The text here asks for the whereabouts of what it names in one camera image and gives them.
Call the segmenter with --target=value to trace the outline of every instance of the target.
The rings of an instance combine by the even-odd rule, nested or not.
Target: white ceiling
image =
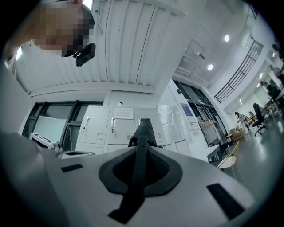
[[[188,71],[183,75],[196,75],[211,83],[234,45],[239,43],[247,19],[248,5],[242,1],[208,0],[203,20],[180,61],[179,67]],[[200,52],[205,60],[194,52]],[[211,71],[208,71],[209,64],[213,64]]]
[[[95,32],[90,36],[96,44],[93,59],[77,67],[74,58],[56,56],[29,42],[22,46],[16,63],[17,77],[30,96],[92,89],[154,93],[163,76],[159,73],[162,63],[166,64],[163,53],[186,16],[181,4],[186,3],[95,1]]]

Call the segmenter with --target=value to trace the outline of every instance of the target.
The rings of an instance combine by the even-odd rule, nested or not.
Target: poster
[[[183,110],[187,116],[193,116],[192,112],[190,111],[188,105],[186,103],[181,103]]]
[[[115,108],[114,110],[115,119],[133,119],[133,109],[132,108]]]

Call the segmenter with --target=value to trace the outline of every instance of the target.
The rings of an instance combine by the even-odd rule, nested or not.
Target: black railing
[[[223,102],[243,81],[256,62],[262,48],[262,44],[255,40],[253,41],[252,46],[250,47],[248,54],[244,58],[240,67],[230,78],[228,83],[226,83],[226,85],[214,96],[220,103]]]

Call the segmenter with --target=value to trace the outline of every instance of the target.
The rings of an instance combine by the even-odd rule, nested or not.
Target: locker vent
[[[126,139],[127,139],[127,140],[130,140],[130,139],[131,139],[131,137],[133,137],[133,135],[134,135],[133,133],[126,134]]]
[[[161,139],[161,133],[155,133],[155,139]]]
[[[104,134],[103,133],[97,133],[97,140],[103,140]]]

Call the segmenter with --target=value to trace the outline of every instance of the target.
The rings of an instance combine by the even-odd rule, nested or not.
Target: cardboard box
[[[230,133],[233,135],[234,142],[245,137],[245,131],[242,129],[241,131],[236,131],[235,129],[230,130]]]

